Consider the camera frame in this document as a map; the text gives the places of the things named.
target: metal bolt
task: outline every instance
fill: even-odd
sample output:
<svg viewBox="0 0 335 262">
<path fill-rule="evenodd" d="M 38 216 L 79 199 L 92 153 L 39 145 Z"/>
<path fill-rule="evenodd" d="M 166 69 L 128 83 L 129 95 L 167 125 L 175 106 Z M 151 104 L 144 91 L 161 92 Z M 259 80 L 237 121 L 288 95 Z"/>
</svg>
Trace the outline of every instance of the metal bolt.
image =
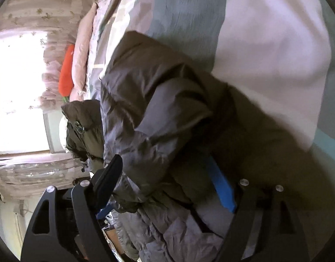
<svg viewBox="0 0 335 262">
<path fill-rule="evenodd" d="M 90 185 L 90 181 L 88 180 L 83 180 L 80 182 L 80 186 L 81 187 L 86 187 L 86 186 L 89 186 Z"/>
<path fill-rule="evenodd" d="M 284 191 L 284 187 L 281 186 L 281 185 L 277 185 L 277 186 L 275 187 L 275 189 L 276 189 L 278 192 L 283 192 L 283 191 Z"/>
<path fill-rule="evenodd" d="M 248 186 L 249 185 L 249 180 L 243 178 L 242 180 L 240 180 L 240 185 L 243 185 L 243 186 Z"/>
<path fill-rule="evenodd" d="M 48 188 L 46 188 L 46 191 L 48 193 L 52 193 L 53 191 L 55 191 L 55 187 L 54 186 L 49 186 Z"/>
</svg>

